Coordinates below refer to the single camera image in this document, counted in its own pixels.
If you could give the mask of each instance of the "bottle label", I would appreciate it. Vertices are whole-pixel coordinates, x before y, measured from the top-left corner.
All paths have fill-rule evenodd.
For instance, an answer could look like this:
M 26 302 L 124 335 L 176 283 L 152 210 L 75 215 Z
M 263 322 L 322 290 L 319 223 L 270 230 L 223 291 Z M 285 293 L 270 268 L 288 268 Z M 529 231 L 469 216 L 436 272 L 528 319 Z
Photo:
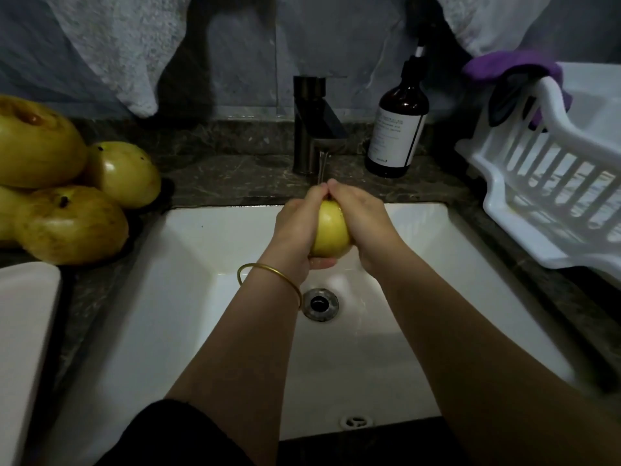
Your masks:
M 369 146 L 369 159 L 393 168 L 401 168 L 412 163 L 425 117 L 426 114 L 405 116 L 382 108 L 377 109 L 377 119 Z

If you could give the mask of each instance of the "bracelet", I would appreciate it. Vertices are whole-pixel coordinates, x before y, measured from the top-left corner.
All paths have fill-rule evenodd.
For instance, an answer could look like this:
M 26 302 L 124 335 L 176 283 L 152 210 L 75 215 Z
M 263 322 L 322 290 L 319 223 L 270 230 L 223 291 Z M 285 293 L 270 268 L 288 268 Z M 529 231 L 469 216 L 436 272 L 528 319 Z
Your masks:
M 298 300 L 300 301 L 300 304 L 298 306 L 298 309 L 300 307 L 302 307 L 302 291 L 300 291 L 300 288 L 298 288 L 298 285 L 296 285 L 296 283 L 292 282 L 289 279 L 289 276 L 285 275 L 284 273 L 279 272 L 277 269 L 272 268 L 271 266 L 268 265 L 263 265 L 262 263 L 246 263 L 245 265 L 242 265 L 239 267 L 239 269 L 237 269 L 237 282 L 239 282 L 239 285 L 241 286 L 243 281 L 242 281 L 242 270 L 244 268 L 262 268 L 264 270 L 268 270 L 271 271 L 272 273 L 276 273 L 278 276 L 280 276 L 281 278 L 283 278 L 287 283 L 289 283 L 291 285 L 291 287 L 293 287 L 293 289 L 296 290 L 296 293 L 298 294 Z

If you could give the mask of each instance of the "soap bottle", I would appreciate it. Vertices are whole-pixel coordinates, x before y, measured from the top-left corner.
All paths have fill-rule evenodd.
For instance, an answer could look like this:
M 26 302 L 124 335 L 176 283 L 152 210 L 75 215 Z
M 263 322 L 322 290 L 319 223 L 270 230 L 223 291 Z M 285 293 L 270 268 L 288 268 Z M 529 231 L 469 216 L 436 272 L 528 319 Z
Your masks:
M 429 100 L 420 89 L 426 73 L 425 39 L 419 37 L 416 54 L 403 65 L 401 84 L 379 101 L 365 158 L 369 172 L 399 178 L 408 171 L 429 113 Z

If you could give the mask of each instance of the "wall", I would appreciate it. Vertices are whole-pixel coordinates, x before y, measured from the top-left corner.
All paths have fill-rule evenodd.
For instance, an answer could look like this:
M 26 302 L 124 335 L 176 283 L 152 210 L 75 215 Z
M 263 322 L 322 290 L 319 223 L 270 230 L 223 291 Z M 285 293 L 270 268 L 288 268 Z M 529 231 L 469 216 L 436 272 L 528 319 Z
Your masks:
M 371 117 L 399 82 L 434 0 L 192 0 L 188 33 L 158 86 L 173 116 L 288 116 L 295 74 L 328 76 L 342 116 Z M 525 45 L 561 60 L 610 61 L 620 50 L 621 0 L 552 0 Z M 440 30 L 425 87 L 447 114 L 461 99 L 468 57 Z M 0 93 L 50 103 L 74 117 L 126 109 L 75 52 L 43 0 L 0 0 Z

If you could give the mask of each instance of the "hand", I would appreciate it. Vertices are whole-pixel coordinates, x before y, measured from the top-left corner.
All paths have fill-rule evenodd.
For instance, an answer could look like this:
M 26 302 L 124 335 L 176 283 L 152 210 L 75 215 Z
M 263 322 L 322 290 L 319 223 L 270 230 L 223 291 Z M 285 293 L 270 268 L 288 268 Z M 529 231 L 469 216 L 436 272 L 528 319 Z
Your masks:
M 363 268 L 374 278 L 393 256 L 411 251 L 392 225 L 382 200 L 354 186 L 328 180 L 330 194 L 343 211 Z
M 335 258 L 309 258 L 317 234 L 319 207 L 327 194 L 328 186 L 322 183 L 311 187 L 304 199 L 291 199 L 284 205 L 259 263 L 283 272 L 298 285 L 306 280 L 309 270 L 336 265 Z

